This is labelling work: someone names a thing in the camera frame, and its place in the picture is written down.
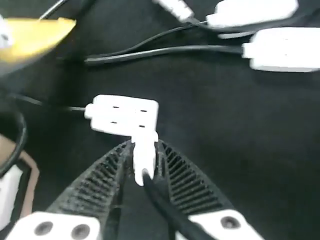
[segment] black fabric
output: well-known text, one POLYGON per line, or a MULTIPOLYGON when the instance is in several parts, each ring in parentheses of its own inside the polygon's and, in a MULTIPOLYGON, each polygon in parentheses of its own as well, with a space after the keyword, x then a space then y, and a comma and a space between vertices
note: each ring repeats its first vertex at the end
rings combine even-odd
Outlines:
MULTIPOLYGON (((54 2, 2 0, 0 13, 36 18, 54 2)), ((187 2, 203 20, 218 1, 187 2)), ((70 0, 55 16, 74 16, 84 3, 70 0)), ((302 8, 319 4, 300 3, 302 8)), ((70 106, 85 106, 98 94, 157 100, 160 138, 202 169, 265 239, 318 239, 318 72, 259 72, 240 57, 211 52, 94 69, 56 61, 59 56, 122 50, 178 25, 151 0, 97 0, 57 49, 1 81, 13 91, 70 106)), ((309 26, 319 25, 319 16, 314 16, 309 26)), ((190 30, 150 47, 205 43, 222 42, 212 34, 190 30)), ((81 114, 27 103, 20 107, 29 126, 26 151, 40 169, 36 210, 46 209, 80 173, 125 139, 92 131, 81 114)), ((0 132, 14 138, 10 129, 0 125, 0 132)), ((128 239, 147 239, 144 234, 137 231, 128 239)))

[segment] white plug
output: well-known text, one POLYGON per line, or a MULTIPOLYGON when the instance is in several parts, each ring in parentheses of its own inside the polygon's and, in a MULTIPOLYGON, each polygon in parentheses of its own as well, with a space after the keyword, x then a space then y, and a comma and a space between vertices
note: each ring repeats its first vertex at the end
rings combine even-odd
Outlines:
POLYGON ((272 72, 313 72, 320 69, 320 28, 278 27, 258 31, 243 44, 250 67, 272 72))
POLYGON ((159 104, 128 96, 98 95, 85 107, 84 116, 98 132, 131 137, 135 181, 143 186, 143 169, 153 179, 156 168, 155 142, 159 104))
POLYGON ((183 0, 152 0, 171 13, 181 23, 187 23, 194 16, 194 12, 183 0))
POLYGON ((143 170, 146 169, 151 179, 155 176, 156 148, 155 143, 159 137, 156 131, 140 130, 132 136, 131 142, 135 143, 133 149, 134 180, 139 186, 144 185, 143 170))
MULTIPOLYGON (((223 0, 215 13, 206 16, 212 28, 239 27, 290 18, 299 8, 298 0, 223 0)), ((222 39, 238 38, 254 32, 220 34, 222 39)))

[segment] black cable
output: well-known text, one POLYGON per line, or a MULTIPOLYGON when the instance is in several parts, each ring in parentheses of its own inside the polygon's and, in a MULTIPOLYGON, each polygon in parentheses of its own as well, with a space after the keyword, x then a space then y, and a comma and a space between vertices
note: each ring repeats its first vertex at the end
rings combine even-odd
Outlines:
POLYGON ((19 160, 19 157, 21 155, 21 152, 24 150, 26 141, 27 141, 27 123, 25 120, 24 115, 18 111, 18 109, 15 106, 12 106, 12 104, 9 104, 6 109, 1 109, 2 113, 13 115, 16 125, 18 126, 18 136, 15 141, 15 147, 13 152, 10 154, 10 156, 7 158, 7 160, 0 165, 0 179, 10 170, 10 168, 17 163, 19 160))
POLYGON ((189 24, 189 25, 185 25, 185 26, 179 26, 179 27, 170 29, 168 31, 160 32, 160 33, 158 33, 158 34, 156 34, 156 35, 154 35, 152 37, 147 38, 146 40, 143 40, 142 42, 140 42, 140 43, 138 43, 138 44, 136 44, 136 45, 134 45, 132 47, 127 48, 127 49, 120 50, 120 51, 115 51, 115 52, 111 52, 111 53, 92 54, 92 55, 87 56, 86 58, 87 59, 106 58, 106 57, 110 57, 110 56, 116 56, 116 55, 123 55, 123 54, 132 53, 133 51, 138 50, 139 48, 151 43, 154 40, 158 40, 158 39, 163 38, 163 37, 165 37, 167 35, 170 35, 170 34, 173 34, 173 33, 177 33, 177 32, 182 32, 182 31, 194 28, 194 27, 195 27, 195 25, 193 25, 193 24, 189 24))
MULTIPOLYGON (((151 37, 143 40, 142 42, 139 42, 138 44, 136 44, 134 46, 131 46, 129 48, 126 48, 126 49, 123 49, 123 50, 119 50, 119 51, 115 51, 115 52, 110 52, 110 53, 91 54, 91 55, 86 56, 84 59, 107 58, 107 57, 110 57, 110 56, 117 56, 117 55, 133 53, 134 51, 144 47, 145 45, 147 45, 147 44, 149 44, 149 43, 151 43, 151 42, 153 42, 155 40, 159 40, 159 39, 161 39, 161 38, 163 38, 165 36, 168 36, 168 35, 171 35, 171 34, 174 34, 174 33, 183 32, 183 31, 195 28, 197 25, 203 25, 205 23, 206 23, 206 21, 201 21, 201 22, 198 22, 196 24, 188 24, 188 25, 184 25, 184 26, 178 26, 178 27, 172 28, 170 30, 160 32, 160 33, 158 33, 158 34, 156 34, 154 36, 151 36, 151 37)), ((70 61, 70 62, 76 62, 76 61, 83 61, 84 60, 84 59, 81 59, 81 58, 74 58, 74 57, 71 57, 71 58, 61 57, 59 59, 63 60, 63 61, 70 61)))
POLYGON ((195 52, 195 51, 212 51, 230 54, 242 54, 243 49, 241 46, 220 46, 220 45, 186 45, 186 46, 173 46, 166 48, 153 49, 148 51, 134 52, 123 55, 87 58, 84 63, 88 66, 97 66, 102 64, 111 64, 137 60, 142 58, 150 58, 154 56, 195 52))
POLYGON ((64 5, 68 0, 58 0, 54 5, 52 5, 47 11, 45 11, 39 20, 48 19, 54 14, 62 5, 64 5))
POLYGON ((38 105, 38 106, 41 106, 41 107, 57 109, 59 111, 84 112, 86 110, 85 107, 79 107, 79 106, 53 106, 53 105, 51 105, 49 103, 45 103, 43 101, 34 99, 32 97, 25 96, 25 95, 18 94, 18 93, 13 93, 13 92, 8 93, 7 96, 9 98, 11 98, 11 99, 14 99, 14 100, 23 101, 23 102, 30 103, 30 104, 33 104, 33 105, 38 105))
POLYGON ((163 198, 146 169, 142 171, 142 175, 143 188, 149 200, 176 231, 179 231, 188 240, 216 240, 163 198))

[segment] white power outlet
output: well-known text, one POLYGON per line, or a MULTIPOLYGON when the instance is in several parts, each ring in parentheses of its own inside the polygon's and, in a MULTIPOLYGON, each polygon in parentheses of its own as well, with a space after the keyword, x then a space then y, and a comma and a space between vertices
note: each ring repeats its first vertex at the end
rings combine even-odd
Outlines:
POLYGON ((91 128, 107 134, 132 137, 138 132, 154 132, 159 104, 154 100, 118 95, 98 95, 85 107, 91 128))

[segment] yellow object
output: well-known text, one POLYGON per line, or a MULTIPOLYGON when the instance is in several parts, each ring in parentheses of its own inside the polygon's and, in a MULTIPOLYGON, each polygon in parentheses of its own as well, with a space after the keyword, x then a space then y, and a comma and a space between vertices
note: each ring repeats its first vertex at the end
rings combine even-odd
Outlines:
POLYGON ((76 21, 38 20, 28 18, 5 19, 13 38, 13 45, 0 49, 0 61, 9 64, 36 58, 54 48, 75 27, 76 21))

